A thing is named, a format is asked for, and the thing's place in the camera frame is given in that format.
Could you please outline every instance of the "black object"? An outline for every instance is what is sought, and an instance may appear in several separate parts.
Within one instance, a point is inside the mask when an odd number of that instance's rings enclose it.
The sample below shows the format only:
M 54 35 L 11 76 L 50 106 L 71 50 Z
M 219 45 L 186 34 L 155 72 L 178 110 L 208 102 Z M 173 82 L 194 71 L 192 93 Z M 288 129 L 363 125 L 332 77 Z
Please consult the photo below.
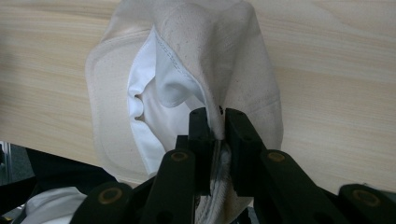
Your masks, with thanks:
M 216 158 L 205 114 L 202 108 L 191 112 L 189 136 L 177 138 L 177 149 L 165 154 L 155 178 L 136 189 L 113 183 L 94 190 L 71 223 L 193 223 L 194 197 L 209 193 Z M 290 155 L 266 149 L 244 113 L 226 109 L 225 118 L 233 187 L 238 196 L 254 197 L 260 223 L 396 223 L 396 204 L 378 190 L 349 185 L 338 196 L 322 190 Z M 111 203 L 101 202 L 104 195 Z M 98 211 L 112 213 L 111 220 Z
M 0 215 L 26 203 L 29 198 L 49 190 L 76 187 L 88 194 L 98 185 L 116 179 L 102 168 L 26 148 L 34 177 L 0 186 Z M 21 223 L 24 209 L 13 223 Z

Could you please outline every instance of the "light wood surface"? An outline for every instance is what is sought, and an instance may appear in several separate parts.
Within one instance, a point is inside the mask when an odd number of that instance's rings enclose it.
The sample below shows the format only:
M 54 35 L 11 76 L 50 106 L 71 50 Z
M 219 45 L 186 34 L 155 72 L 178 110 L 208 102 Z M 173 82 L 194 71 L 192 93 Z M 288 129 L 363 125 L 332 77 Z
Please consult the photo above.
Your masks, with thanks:
M 282 150 L 321 187 L 396 191 L 396 3 L 251 0 Z M 0 0 L 0 139 L 98 164 L 84 78 L 117 1 Z

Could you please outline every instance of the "white fabric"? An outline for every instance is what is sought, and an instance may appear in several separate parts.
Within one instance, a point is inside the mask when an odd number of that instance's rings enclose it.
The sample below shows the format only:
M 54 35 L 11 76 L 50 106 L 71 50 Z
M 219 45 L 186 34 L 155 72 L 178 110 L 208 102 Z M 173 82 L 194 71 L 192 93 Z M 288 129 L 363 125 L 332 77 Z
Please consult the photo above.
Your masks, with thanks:
M 119 179 L 132 179 L 141 160 L 154 175 L 177 135 L 188 133 L 189 112 L 201 106 L 219 142 L 224 139 L 221 106 L 245 112 L 264 144 L 280 149 L 279 89 L 249 3 L 123 0 L 102 41 L 86 70 L 94 143 L 105 168 Z M 236 197 L 230 152 L 218 146 L 213 195 L 202 199 L 197 223 L 230 222 L 250 201 Z
M 200 102 L 187 105 L 195 97 Z M 189 133 L 190 112 L 204 103 L 195 78 L 153 27 L 128 80 L 131 129 L 150 176 L 158 171 L 164 152 L 174 149 L 177 136 Z
M 26 203 L 26 218 L 21 224 L 70 223 L 86 197 L 75 187 L 51 189 L 37 194 Z

